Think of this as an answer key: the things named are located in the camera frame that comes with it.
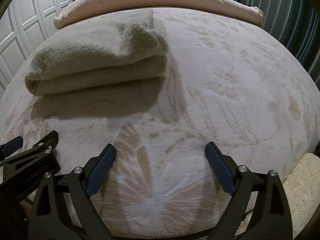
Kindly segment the pink floral bed blanket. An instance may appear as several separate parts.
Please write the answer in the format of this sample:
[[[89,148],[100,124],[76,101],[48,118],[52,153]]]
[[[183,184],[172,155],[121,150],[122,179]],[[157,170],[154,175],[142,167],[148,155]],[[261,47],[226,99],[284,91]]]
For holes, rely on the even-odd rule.
[[[35,97],[23,65],[1,98],[1,142],[20,135],[30,148],[52,130],[61,172],[84,165],[106,144],[117,158],[92,197],[118,237],[177,237],[212,228],[230,196],[204,155],[214,142],[254,172],[285,179],[319,142],[319,90],[300,62],[250,23],[202,11],[114,12],[55,35],[85,43],[135,16],[164,27],[167,65],[155,79]]]

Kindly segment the beige knit sweater black hearts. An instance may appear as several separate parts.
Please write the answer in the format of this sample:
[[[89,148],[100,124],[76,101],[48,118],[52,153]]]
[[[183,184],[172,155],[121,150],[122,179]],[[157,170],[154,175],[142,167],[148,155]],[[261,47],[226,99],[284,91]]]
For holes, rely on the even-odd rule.
[[[34,96],[162,77],[168,43],[153,9],[115,12],[57,31],[27,62]]]

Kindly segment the pink rolled duvet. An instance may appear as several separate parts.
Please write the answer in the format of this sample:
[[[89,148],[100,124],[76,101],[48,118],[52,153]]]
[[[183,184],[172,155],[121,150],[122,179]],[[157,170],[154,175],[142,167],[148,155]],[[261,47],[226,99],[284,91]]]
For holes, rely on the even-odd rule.
[[[97,15],[145,7],[178,7],[213,12],[263,26],[264,13],[233,0],[76,0],[54,18],[54,27],[62,29],[72,23]]]

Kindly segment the grey-blue pleated curtain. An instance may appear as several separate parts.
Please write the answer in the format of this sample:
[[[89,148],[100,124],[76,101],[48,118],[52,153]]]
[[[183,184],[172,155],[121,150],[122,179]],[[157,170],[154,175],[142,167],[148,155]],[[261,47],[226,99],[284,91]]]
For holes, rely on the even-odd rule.
[[[319,16],[308,0],[240,0],[264,12],[263,29],[319,83]]]

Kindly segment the cream fluffy rug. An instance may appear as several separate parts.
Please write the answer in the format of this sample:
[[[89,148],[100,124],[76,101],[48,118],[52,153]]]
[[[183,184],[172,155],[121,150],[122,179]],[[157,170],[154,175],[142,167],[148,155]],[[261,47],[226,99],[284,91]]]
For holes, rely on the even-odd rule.
[[[293,237],[307,225],[319,205],[319,157],[306,153],[283,182],[292,216]]]

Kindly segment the white panelled wardrobe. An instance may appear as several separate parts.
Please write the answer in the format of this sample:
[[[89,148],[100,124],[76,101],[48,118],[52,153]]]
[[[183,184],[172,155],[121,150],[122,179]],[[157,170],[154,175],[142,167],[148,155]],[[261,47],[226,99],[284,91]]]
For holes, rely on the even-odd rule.
[[[1,17],[1,94],[21,65],[57,29],[54,18],[73,0],[12,0]]]

